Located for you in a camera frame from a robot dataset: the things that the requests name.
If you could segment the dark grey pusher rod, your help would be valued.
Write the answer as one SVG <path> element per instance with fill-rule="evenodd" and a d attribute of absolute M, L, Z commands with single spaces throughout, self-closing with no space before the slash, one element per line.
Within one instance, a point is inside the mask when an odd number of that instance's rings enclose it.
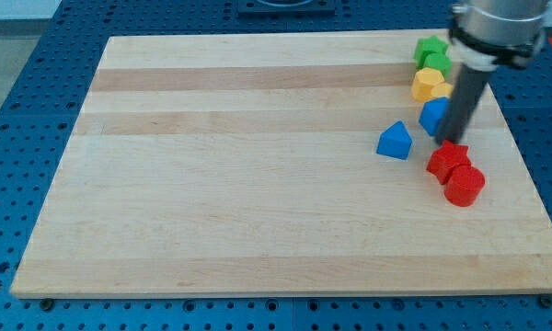
<path fill-rule="evenodd" d="M 492 71 L 479 71 L 463 64 L 455 80 L 446 111 L 434 135 L 434 141 L 460 143 L 469 122 L 492 76 Z"/>

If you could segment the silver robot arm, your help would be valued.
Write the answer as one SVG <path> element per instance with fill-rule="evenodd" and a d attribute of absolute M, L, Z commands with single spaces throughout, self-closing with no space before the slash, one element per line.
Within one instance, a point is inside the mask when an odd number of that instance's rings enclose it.
<path fill-rule="evenodd" d="M 449 41 L 462 57 L 434 140 L 459 143 L 492 74 L 526 68 L 546 42 L 549 0 L 467 0 L 452 5 Z"/>

